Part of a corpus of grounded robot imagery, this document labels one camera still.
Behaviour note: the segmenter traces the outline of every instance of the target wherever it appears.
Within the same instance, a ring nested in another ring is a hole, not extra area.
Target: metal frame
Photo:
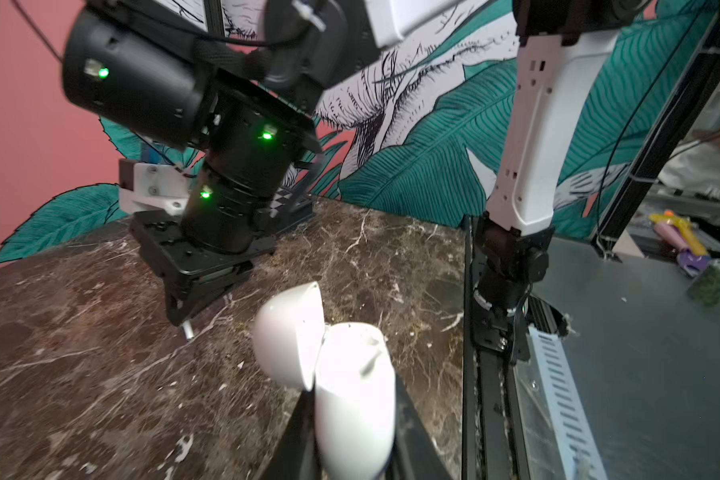
[[[599,252],[603,253],[603,248],[606,251],[613,249],[672,151],[687,135],[719,82],[720,18],[717,17],[700,40],[696,56],[683,71],[672,98],[648,133],[630,172],[602,217],[600,234],[593,238]]]
[[[516,449],[505,426],[511,425],[515,429],[521,419],[519,413],[510,415],[504,395],[505,389],[514,390],[514,377],[505,374],[508,359],[500,352],[480,348],[473,341],[473,311],[475,307],[481,307],[472,292],[481,269],[473,268],[474,256],[480,253],[473,246],[474,222],[466,220],[461,478],[509,480],[518,468],[515,465]]]

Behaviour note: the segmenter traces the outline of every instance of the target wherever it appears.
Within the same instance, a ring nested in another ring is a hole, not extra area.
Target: gray metal surface
[[[651,187],[646,200],[669,208],[682,215],[700,216],[701,218],[720,218],[720,202],[702,200],[692,196],[692,192],[680,196],[663,193],[666,187],[654,185]]]
[[[720,305],[688,299],[673,264],[549,252],[534,294],[572,316],[563,344],[608,478],[720,478]]]

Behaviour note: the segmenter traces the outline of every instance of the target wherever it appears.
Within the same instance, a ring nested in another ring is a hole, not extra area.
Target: pink wall
[[[80,0],[22,0],[60,52]],[[0,242],[51,197],[116,182],[119,154],[96,115],[68,103],[60,65],[0,0]]]

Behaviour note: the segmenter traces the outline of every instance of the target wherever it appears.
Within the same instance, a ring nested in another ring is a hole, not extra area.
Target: marble countertop
[[[256,478],[298,392],[250,343],[270,296],[320,284],[328,322],[378,326],[454,478],[462,233],[318,200],[316,216],[184,339],[122,221],[0,269],[0,478]]]

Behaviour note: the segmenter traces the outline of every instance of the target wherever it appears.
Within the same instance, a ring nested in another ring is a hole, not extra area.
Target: black bracket
[[[294,202],[290,215],[274,218],[274,231],[284,234],[313,216],[312,202]],[[191,318],[224,292],[245,282],[253,271],[252,259],[274,254],[275,235],[254,239],[241,254],[223,254],[194,244],[179,228],[179,217],[164,210],[136,212],[130,232],[139,242],[139,254],[163,279],[166,315],[174,326]]]
[[[478,231],[477,219],[473,219],[473,222],[474,228]],[[473,343],[481,349],[508,355],[513,360],[528,360],[530,354],[525,335],[528,328],[525,315],[522,312],[515,315],[513,312],[512,316],[508,316],[504,309],[491,308],[484,300],[478,300],[481,297],[479,294],[476,296],[475,293],[478,292],[478,283],[486,269],[487,259],[486,255],[477,248],[474,249],[473,255],[472,263],[468,267],[469,278],[466,279],[465,285],[471,292],[469,300],[471,308],[468,311],[471,318],[465,325],[470,325]]]

